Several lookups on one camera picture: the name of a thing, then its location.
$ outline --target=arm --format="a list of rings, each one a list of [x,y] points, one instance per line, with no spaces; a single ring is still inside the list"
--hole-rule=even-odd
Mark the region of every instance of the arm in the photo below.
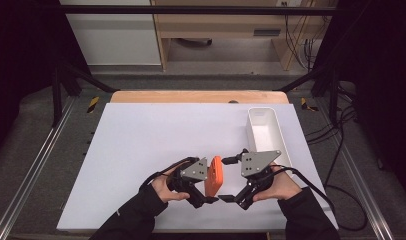
[[[171,192],[166,184],[167,176],[159,176],[137,195],[118,209],[90,240],[142,240],[148,239],[154,229],[154,217],[168,207],[170,200],[189,198],[188,193]]]
[[[334,225],[325,215],[309,188],[301,189],[287,173],[275,176],[269,189],[256,194],[253,201],[278,199],[278,204],[287,218],[287,240],[335,240],[340,239]]]

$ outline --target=white table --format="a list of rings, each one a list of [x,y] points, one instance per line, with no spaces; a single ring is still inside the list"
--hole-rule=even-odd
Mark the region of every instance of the white table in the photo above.
[[[57,229],[95,231],[149,175],[185,157],[235,156],[248,147],[251,107],[275,109],[292,165],[323,189],[291,104],[109,103]],[[246,182],[240,164],[223,169],[218,194],[236,195]],[[204,192],[203,182],[196,186]],[[328,204],[317,199],[337,227]],[[254,203],[247,211],[222,200],[198,209],[180,201],[170,202],[156,218],[155,232],[266,232],[284,229],[285,223],[275,200]]]

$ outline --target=black sleeve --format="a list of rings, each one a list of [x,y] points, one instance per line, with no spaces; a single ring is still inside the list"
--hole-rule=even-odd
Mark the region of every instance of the black sleeve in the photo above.
[[[144,240],[154,229],[154,217],[168,207],[151,185],[126,202],[90,240]]]
[[[302,192],[288,200],[278,200],[278,204],[287,218],[287,240],[340,239],[310,188],[303,188]]]

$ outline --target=human hand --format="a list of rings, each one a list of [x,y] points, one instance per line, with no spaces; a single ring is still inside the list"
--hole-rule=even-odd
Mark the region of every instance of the human hand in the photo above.
[[[271,168],[274,172],[281,170],[279,166],[271,166]],[[299,185],[297,185],[286,172],[281,172],[275,175],[270,188],[253,196],[253,201],[257,202],[269,198],[287,200],[301,191],[302,189]]]
[[[163,175],[160,175],[159,177],[155,178],[151,182],[151,186],[156,191],[156,193],[159,196],[160,200],[162,200],[162,202],[164,202],[164,203],[167,203],[168,201],[171,201],[171,200],[180,201],[180,200],[187,199],[187,198],[190,197],[190,194],[188,194],[188,193],[185,193],[185,192],[175,193],[175,192],[172,192],[171,190],[169,190],[169,188],[168,188],[168,185],[166,183],[167,179],[168,179],[168,176],[173,171],[175,171],[175,169],[177,167],[172,168],[169,171],[164,172]]]

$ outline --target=floor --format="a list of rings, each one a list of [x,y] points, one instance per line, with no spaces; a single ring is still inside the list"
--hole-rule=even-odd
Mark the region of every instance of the floor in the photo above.
[[[95,77],[112,87],[120,89],[251,89],[273,90],[294,81],[307,70],[297,62],[291,71],[283,71],[269,40],[214,40],[211,46],[201,42],[176,40],[173,42],[166,71],[160,68],[122,67],[102,69],[94,67]],[[299,86],[287,93],[294,104],[309,148],[321,180],[325,180],[337,152],[338,135],[327,135],[322,141],[310,141],[317,130],[326,131],[328,120],[325,109],[328,95],[313,98],[310,94],[312,82]],[[103,112],[104,104],[111,94],[81,82],[83,92],[79,98],[64,95],[64,103],[71,106],[69,118],[63,130],[57,133],[57,141],[49,146],[51,153],[45,155],[31,188],[24,192],[27,198],[21,202],[18,211],[12,212],[12,221],[5,225],[10,229],[8,239],[87,239],[87,235],[68,234],[56,230],[63,205],[81,168],[93,133]],[[89,103],[99,96],[99,103],[92,113],[87,113]],[[302,107],[302,98],[307,106]],[[43,89],[26,97],[21,103],[21,112],[13,129],[0,151],[0,220],[16,196],[19,186],[28,176],[31,165],[46,137],[51,133],[52,122],[51,89]],[[349,99],[342,96],[339,108],[350,106]],[[342,239],[406,239],[406,195],[393,173],[378,169],[375,153],[372,151],[363,128],[357,122],[357,115],[344,125],[344,147],[338,156],[329,183],[358,196],[358,183],[352,180],[354,172],[348,166],[355,163],[368,192],[375,200],[380,215],[372,214],[367,225],[359,231],[340,228]],[[358,204],[349,195],[327,188],[328,196],[337,208],[338,222],[350,228],[363,225],[364,217]],[[378,219],[383,217],[385,226],[391,231],[388,236],[379,236],[374,230]],[[281,231],[270,234],[271,239],[284,239]],[[178,236],[176,239],[196,239],[196,235]],[[222,236],[222,239],[256,239],[260,236]]]

